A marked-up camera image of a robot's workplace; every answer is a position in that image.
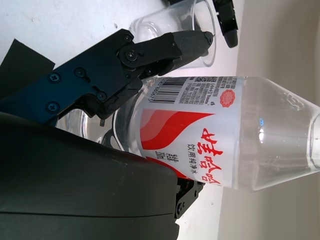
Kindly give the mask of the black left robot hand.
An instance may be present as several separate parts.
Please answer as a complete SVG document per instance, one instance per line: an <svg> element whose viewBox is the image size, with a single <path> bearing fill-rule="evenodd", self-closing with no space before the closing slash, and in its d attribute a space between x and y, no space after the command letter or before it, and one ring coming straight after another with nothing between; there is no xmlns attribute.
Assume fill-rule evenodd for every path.
<svg viewBox="0 0 320 240"><path fill-rule="evenodd" d="M204 45L209 50L216 37L217 18L222 36L229 48L238 45L238 24L232 0L165 0L168 9L178 10L181 17L179 30L173 35L183 40L190 39L192 44Z"/></svg>

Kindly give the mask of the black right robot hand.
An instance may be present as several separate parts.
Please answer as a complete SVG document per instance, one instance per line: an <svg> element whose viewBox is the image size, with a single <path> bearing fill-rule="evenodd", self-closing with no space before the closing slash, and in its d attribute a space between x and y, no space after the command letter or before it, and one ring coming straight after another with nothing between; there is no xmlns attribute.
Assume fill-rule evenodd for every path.
<svg viewBox="0 0 320 240"><path fill-rule="evenodd" d="M12 42L0 66L1 239L177 239L202 183L56 128L75 109L107 119L144 79L207 52L174 33L134 43L121 29L60 67Z"/></svg>

